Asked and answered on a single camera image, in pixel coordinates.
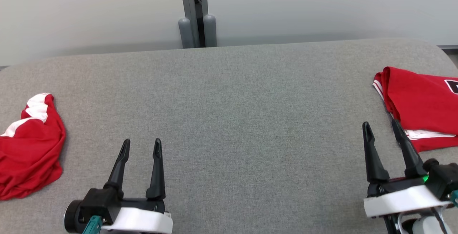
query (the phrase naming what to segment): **gray upholstered bench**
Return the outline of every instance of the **gray upholstered bench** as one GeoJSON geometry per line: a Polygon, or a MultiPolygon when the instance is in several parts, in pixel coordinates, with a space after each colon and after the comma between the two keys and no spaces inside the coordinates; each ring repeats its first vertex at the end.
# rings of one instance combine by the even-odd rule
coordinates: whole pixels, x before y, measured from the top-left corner
{"type": "MultiPolygon", "coordinates": [[[[131,139],[124,193],[143,197],[162,140],[174,233],[386,233],[367,219],[361,124],[392,177],[404,162],[372,87],[384,66],[458,76],[418,40],[253,45],[50,58],[0,72],[0,129],[40,92],[55,96],[67,141],[62,177],[0,202],[0,233],[65,233],[63,214],[101,188],[131,139]]],[[[458,150],[421,154],[458,162],[458,150]]],[[[458,211],[445,219],[458,232],[458,211]]]]}

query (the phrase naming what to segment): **white stripe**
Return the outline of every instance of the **white stripe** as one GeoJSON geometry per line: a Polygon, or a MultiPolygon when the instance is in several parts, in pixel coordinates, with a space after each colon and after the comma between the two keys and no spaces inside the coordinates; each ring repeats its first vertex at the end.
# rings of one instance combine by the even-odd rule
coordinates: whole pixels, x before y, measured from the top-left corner
{"type": "Polygon", "coordinates": [[[43,123],[45,123],[48,119],[48,105],[44,103],[44,99],[47,95],[49,94],[41,93],[30,98],[27,102],[28,108],[26,109],[26,113],[30,115],[30,117],[13,122],[6,129],[5,133],[1,134],[0,136],[13,137],[18,127],[26,123],[28,120],[41,120],[43,123]]]}
{"type": "Polygon", "coordinates": [[[383,87],[381,86],[380,82],[376,79],[374,79],[374,83],[378,86],[378,89],[383,93],[383,87]]]}
{"type": "Polygon", "coordinates": [[[453,79],[445,79],[445,80],[444,80],[444,82],[445,82],[445,84],[447,84],[447,86],[448,86],[448,89],[450,89],[450,91],[452,91],[452,93],[454,93],[454,94],[458,95],[457,93],[455,93],[455,92],[453,91],[452,87],[450,86],[450,84],[449,84],[447,81],[453,81],[453,82],[456,82],[456,80],[453,80],[453,79]]]}
{"type": "Polygon", "coordinates": [[[378,94],[380,95],[381,99],[382,99],[383,101],[385,101],[385,99],[383,98],[383,94],[381,93],[380,89],[378,89],[377,84],[376,84],[376,83],[373,83],[372,85],[374,86],[375,90],[377,90],[377,92],[378,92],[378,94]]]}
{"type": "Polygon", "coordinates": [[[434,137],[455,137],[456,135],[451,133],[440,133],[429,130],[405,130],[405,133],[410,140],[418,140],[422,138],[434,138],[434,137]]]}

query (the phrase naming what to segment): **gray post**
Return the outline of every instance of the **gray post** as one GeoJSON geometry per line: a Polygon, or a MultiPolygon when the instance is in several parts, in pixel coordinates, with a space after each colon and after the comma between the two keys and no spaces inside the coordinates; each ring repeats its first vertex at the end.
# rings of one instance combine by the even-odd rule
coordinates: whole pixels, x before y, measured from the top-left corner
{"type": "Polygon", "coordinates": [[[205,30],[205,46],[216,47],[216,18],[213,15],[203,17],[203,27],[205,30]]]}
{"type": "Polygon", "coordinates": [[[178,27],[180,28],[181,44],[183,49],[195,48],[193,39],[193,28],[189,19],[178,20],[178,27]]]}

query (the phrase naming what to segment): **red shirt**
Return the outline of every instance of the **red shirt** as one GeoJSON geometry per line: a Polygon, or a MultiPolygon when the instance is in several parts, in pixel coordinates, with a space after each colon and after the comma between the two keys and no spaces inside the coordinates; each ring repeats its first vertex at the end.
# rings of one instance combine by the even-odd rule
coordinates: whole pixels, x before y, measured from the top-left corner
{"type": "Polygon", "coordinates": [[[0,136],[0,200],[24,198],[62,174],[65,128],[51,94],[32,97],[0,136]]]}
{"type": "Polygon", "coordinates": [[[417,151],[458,146],[458,78],[386,67],[373,86],[417,151]]]}

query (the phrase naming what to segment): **teal connector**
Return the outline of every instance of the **teal connector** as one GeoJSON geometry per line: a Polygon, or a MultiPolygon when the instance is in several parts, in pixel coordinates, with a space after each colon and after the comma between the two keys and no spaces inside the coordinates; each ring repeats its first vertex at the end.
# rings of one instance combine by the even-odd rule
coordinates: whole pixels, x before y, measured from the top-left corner
{"type": "Polygon", "coordinates": [[[102,229],[102,224],[102,217],[95,215],[92,216],[84,229],[83,234],[99,234],[102,229]]]}
{"type": "Polygon", "coordinates": [[[458,207],[458,190],[452,191],[452,194],[450,195],[450,201],[458,207]]]}

